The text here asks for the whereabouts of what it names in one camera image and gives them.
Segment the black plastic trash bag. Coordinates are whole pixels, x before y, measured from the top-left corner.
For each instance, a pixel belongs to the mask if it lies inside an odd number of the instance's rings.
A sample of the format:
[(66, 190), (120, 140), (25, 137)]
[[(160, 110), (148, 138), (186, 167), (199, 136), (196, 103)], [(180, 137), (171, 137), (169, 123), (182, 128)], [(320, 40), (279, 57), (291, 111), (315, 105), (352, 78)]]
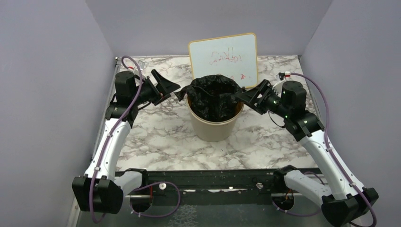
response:
[(210, 122), (223, 122), (236, 115), (239, 99), (235, 94), (242, 92), (234, 80), (217, 74), (194, 79), (174, 94), (179, 101), (187, 96), (191, 110), (198, 117)]

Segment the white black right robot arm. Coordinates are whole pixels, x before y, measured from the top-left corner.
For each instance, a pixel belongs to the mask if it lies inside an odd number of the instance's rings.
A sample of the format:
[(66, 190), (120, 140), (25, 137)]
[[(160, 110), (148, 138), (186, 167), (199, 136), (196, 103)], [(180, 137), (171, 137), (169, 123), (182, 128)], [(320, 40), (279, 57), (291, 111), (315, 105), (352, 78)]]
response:
[(366, 188), (349, 170), (327, 136), (327, 128), (306, 109), (307, 92), (297, 81), (285, 81), (278, 95), (268, 80), (236, 98), (259, 114), (272, 112), (284, 120), (285, 129), (311, 155), (327, 180), (322, 185), (288, 165), (273, 174), (278, 192), (292, 189), (321, 208), (335, 227), (352, 224), (368, 213), (378, 199), (374, 188)]

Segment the beige cylindrical trash bin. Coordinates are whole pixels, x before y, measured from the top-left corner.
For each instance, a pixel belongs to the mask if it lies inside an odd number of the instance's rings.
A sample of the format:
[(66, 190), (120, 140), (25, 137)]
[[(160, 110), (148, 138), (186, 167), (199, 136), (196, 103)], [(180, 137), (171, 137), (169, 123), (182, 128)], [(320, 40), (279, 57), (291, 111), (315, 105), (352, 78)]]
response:
[(200, 118), (193, 112), (191, 109), (192, 102), (188, 97), (186, 98), (186, 104), (190, 113), (191, 124), (195, 134), (200, 139), (207, 142), (219, 142), (227, 139), (230, 136), (236, 121), (244, 108), (243, 103), (238, 103), (235, 108), (235, 115), (233, 118), (223, 122), (210, 122)]

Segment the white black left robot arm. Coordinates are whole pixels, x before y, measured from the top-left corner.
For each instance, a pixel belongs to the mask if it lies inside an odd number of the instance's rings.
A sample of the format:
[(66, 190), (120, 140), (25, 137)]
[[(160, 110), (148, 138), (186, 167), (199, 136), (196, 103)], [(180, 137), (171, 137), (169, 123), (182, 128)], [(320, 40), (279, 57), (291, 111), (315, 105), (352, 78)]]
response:
[(82, 176), (73, 179), (72, 189), (79, 208), (86, 212), (116, 214), (123, 198), (130, 192), (143, 194), (148, 190), (144, 169), (128, 169), (116, 176), (116, 165), (123, 144), (139, 113), (139, 105), (162, 103), (180, 88), (156, 70), (156, 80), (135, 74), (131, 70), (115, 75), (114, 102), (105, 112), (102, 137), (89, 167)]

